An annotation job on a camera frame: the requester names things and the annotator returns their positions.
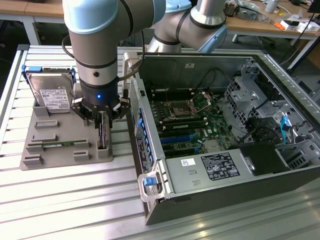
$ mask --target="desk clutter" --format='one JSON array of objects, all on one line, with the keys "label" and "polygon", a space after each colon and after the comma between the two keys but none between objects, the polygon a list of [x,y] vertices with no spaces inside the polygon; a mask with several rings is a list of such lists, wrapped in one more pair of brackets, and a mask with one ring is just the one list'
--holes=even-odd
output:
[{"label": "desk clutter", "polygon": [[[286,8],[278,5],[279,1],[265,0],[263,2],[265,9],[258,5],[241,0],[227,0],[224,6],[224,14],[227,17],[236,17],[250,21],[260,21],[275,25],[282,31],[298,31],[302,32],[317,32],[320,25],[311,21],[309,18],[303,17],[303,12],[300,9],[298,14],[291,14]],[[270,17],[270,13],[277,14],[276,17]]]}]

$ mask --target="motherboard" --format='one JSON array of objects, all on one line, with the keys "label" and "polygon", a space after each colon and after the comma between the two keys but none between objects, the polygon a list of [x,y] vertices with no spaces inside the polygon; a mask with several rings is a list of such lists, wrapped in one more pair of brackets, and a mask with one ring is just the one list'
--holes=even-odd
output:
[{"label": "motherboard", "polygon": [[150,106],[166,158],[224,151],[236,143],[213,93],[190,90],[190,98],[182,100],[169,91],[162,100],[153,96]]}]

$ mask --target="workbench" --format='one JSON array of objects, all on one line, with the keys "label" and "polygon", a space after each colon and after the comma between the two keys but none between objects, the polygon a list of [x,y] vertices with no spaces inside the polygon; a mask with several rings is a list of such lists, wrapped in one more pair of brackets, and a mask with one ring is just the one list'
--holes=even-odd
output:
[{"label": "workbench", "polygon": [[[277,14],[264,12],[265,6],[262,2],[251,2],[258,5],[260,10],[273,20],[278,18]],[[281,1],[280,5],[285,7],[292,14],[297,14],[301,9],[304,17],[309,17],[311,15],[310,13],[307,13],[307,10],[303,7],[294,6],[289,1]],[[46,3],[33,3],[25,0],[0,0],[0,20],[22,22],[29,42],[32,45],[41,44],[35,23],[64,24],[63,17],[62,0],[47,0]],[[228,34],[234,35],[232,39],[234,43],[238,41],[239,36],[297,39],[300,34],[298,31],[281,31],[269,23],[248,21],[237,17],[228,17],[226,24],[228,27]],[[299,55],[288,67],[288,70],[291,70],[296,66],[300,58],[313,46],[319,36],[320,31],[306,32],[303,34],[301,39],[309,40],[309,42],[300,51]]]},{"label": "workbench", "polygon": [[[124,53],[129,51],[141,48],[118,49],[119,76],[123,75]],[[263,55],[258,50],[238,51]],[[195,53],[191,49],[182,52]],[[76,66],[60,46],[19,46],[16,52],[0,100],[0,239],[319,238],[320,178],[292,192],[146,226],[125,119],[115,122],[112,129],[116,154],[112,162],[21,171],[35,102],[21,75],[23,64]]]}]

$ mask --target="metal slat surface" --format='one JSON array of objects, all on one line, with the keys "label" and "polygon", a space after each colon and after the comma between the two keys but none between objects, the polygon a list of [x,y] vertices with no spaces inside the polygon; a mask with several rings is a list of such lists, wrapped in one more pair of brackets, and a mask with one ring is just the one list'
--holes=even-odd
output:
[{"label": "metal slat surface", "polygon": [[[118,50],[122,75],[123,54]],[[219,53],[234,50],[219,49]],[[262,55],[260,51],[237,51]],[[187,49],[185,53],[194,53]],[[75,67],[59,46],[31,46],[26,62]],[[319,239],[320,179],[300,189],[231,207],[145,226],[134,159],[125,121],[112,129],[112,162],[21,171],[21,152],[34,99],[20,74],[14,76],[7,118],[1,126],[0,239]]]}]

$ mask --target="floor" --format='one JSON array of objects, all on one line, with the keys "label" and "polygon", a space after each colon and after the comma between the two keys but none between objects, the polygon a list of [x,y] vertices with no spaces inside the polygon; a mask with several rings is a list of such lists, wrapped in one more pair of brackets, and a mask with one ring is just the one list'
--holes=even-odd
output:
[{"label": "floor", "polygon": [[[38,23],[37,30],[43,45],[61,45],[62,39],[68,34],[68,30],[64,24],[51,24],[51,23]],[[153,30],[147,29],[144,31],[145,43],[149,44],[153,37]],[[250,49],[250,50],[267,50],[271,56],[280,61],[283,55],[290,49],[289,40],[283,38],[273,38],[275,41],[274,46],[270,45],[269,40],[262,39],[263,47],[259,39],[255,36],[242,36],[239,38],[238,43],[232,42],[233,35],[227,35],[221,49]],[[125,39],[119,45],[121,46],[141,46],[140,34]],[[23,25],[19,22],[11,22],[6,28],[4,33],[0,35],[0,44],[5,44],[5,47],[0,47],[0,94],[6,84],[7,76],[11,68],[11,62],[14,59],[17,46],[19,44],[29,44],[27,34]],[[294,57],[283,65],[284,68],[288,67]],[[314,66],[308,59],[305,59],[292,73],[295,78],[297,76],[306,75],[320,75],[320,69]]]}]

